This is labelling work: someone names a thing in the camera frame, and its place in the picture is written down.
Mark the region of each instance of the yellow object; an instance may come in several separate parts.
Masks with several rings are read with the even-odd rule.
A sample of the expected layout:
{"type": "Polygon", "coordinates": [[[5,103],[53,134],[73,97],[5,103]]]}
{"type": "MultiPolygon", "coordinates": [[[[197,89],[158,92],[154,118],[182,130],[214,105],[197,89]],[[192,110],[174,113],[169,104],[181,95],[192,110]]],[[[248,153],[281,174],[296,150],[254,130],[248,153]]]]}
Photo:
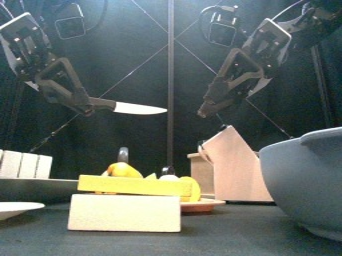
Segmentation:
{"type": "Polygon", "coordinates": [[[142,173],[127,163],[118,162],[109,166],[109,175],[115,177],[143,178],[142,173]]]}
{"type": "Polygon", "coordinates": [[[189,181],[192,182],[193,186],[192,186],[192,196],[190,197],[181,197],[181,202],[198,202],[201,199],[201,186],[198,184],[198,181],[189,177],[189,176],[184,176],[180,178],[181,181],[189,181]]]}
{"type": "Polygon", "coordinates": [[[150,174],[149,176],[145,177],[147,180],[157,180],[157,175],[155,173],[150,174]]]}
{"type": "Polygon", "coordinates": [[[168,174],[168,175],[161,176],[159,180],[173,180],[173,181],[178,181],[180,178],[178,178],[177,175],[174,175],[174,174],[168,174]]]}
{"type": "Polygon", "coordinates": [[[168,181],[127,177],[81,175],[81,191],[114,192],[139,195],[192,196],[193,182],[168,181]]]}
{"type": "Polygon", "coordinates": [[[95,195],[117,195],[117,193],[95,191],[95,195]]]}

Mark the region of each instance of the metal rod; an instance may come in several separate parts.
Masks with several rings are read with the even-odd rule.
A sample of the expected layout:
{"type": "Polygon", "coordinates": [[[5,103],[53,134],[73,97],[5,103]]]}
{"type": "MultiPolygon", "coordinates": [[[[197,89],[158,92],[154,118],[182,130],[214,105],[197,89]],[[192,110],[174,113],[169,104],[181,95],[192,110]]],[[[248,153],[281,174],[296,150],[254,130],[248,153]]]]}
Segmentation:
{"type": "Polygon", "coordinates": [[[168,164],[174,165],[174,0],[169,0],[169,112],[168,112],[168,164]]]}
{"type": "Polygon", "coordinates": [[[333,116],[332,116],[332,108],[329,102],[329,93],[328,93],[328,85],[326,85],[326,76],[324,72],[324,65],[322,65],[322,58],[320,53],[320,46],[312,47],[312,55],[314,61],[314,68],[316,68],[316,77],[317,77],[317,84],[318,84],[318,91],[321,96],[321,103],[322,103],[322,111],[325,115],[325,125],[326,128],[333,127],[333,116]]]}
{"type": "Polygon", "coordinates": [[[277,129],[289,137],[289,139],[293,139],[294,137],[286,132],[286,130],[273,121],[273,119],[266,115],[266,113],[253,104],[249,98],[246,98],[246,101],[249,104],[254,107],[254,109],[261,113],[261,115],[265,117],[266,120],[277,127],[277,129]]]}

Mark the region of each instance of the black table surface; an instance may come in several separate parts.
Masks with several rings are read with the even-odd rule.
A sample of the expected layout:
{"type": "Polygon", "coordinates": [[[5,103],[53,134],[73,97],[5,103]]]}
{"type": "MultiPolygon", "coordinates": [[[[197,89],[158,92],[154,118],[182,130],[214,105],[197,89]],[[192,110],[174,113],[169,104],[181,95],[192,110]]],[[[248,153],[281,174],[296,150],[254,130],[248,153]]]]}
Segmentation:
{"type": "Polygon", "coordinates": [[[342,255],[342,242],[309,233],[276,205],[228,204],[182,215],[180,233],[70,231],[69,210],[47,205],[0,221],[0,256],[342,255]]]}

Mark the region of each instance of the white bowl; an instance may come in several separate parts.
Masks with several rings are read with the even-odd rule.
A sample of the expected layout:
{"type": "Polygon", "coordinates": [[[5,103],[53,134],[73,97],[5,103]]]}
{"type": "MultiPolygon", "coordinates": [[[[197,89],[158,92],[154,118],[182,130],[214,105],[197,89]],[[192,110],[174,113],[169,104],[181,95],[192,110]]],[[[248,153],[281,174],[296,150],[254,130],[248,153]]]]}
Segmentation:
{"type": "Polygon", "coordinates": [[[46,205],[34,202],[0,202],[0,221],[30,210],[43,208],[46,205]]]}
{"type": "Polygon", "coordinates": [[[312,233],[342,241],[342,127],[273,144],[260,157],[277,205],[312,233]]]}

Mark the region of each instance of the plate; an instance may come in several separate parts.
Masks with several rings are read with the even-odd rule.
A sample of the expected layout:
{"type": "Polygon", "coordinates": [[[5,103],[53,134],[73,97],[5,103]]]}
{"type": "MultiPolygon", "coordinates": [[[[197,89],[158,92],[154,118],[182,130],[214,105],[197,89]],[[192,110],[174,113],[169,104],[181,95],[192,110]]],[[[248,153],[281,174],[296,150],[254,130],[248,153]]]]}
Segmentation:
{"type": "Polygon", "coordinates": [[[45,204],[33,202],[2,202],[0,221],[25,213],[26,211],[41,209],[45,206],[45,204]]]}
{"type": "Polygon", "coordinates": [[[0,202],[70,202],[78,191],[78,180],[62,179],[0,179],[0,202]]]}
{"type": "Polygon", "coordinates": [[[201,198],[198,202],[181,202],[182,212],[212,212],[217,205],[225,205],[226,201],[201,198]]]}

